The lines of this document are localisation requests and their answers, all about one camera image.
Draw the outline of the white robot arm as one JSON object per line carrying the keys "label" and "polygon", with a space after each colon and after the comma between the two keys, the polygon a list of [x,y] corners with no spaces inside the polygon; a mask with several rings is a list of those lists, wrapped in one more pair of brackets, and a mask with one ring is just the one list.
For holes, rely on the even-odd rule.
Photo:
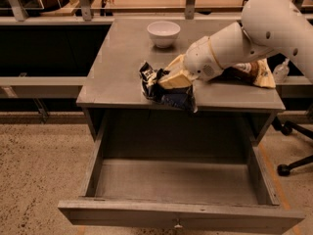
{"label": "white robot arm", "polygon": [[165,89],[209,81],[230,67],[280,53],[313,81],[313,26],[290,0],[248,0],[238,23],[194,42],[158,84]]}

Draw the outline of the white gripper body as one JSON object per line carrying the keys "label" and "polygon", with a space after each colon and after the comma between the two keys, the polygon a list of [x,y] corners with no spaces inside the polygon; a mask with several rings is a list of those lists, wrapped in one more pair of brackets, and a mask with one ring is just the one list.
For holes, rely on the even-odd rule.
{"label": "white gripper body", "polygon": [[208,36],[204,36],[188,48],[183,64],[192,75],[203,81],[212,80],[223,72]]}

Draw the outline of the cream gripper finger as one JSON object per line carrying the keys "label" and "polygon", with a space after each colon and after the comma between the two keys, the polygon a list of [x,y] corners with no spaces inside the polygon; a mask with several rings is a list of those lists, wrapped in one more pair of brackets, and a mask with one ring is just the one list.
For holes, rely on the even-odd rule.
{"label": "cream gripper finger", "polygon": [[172,70],[163,76],[157,83],[164,89],[177,89],[189,87],[198,77],[188,70]]}
{"label": "cream gripper finger", "polygon": [[166,68],[165,70],[168,73],[180,73],[181,71],[183,71],[185,69],[184,66],[184,58],[185,55],[181,54],[179,56],[177,56]]}

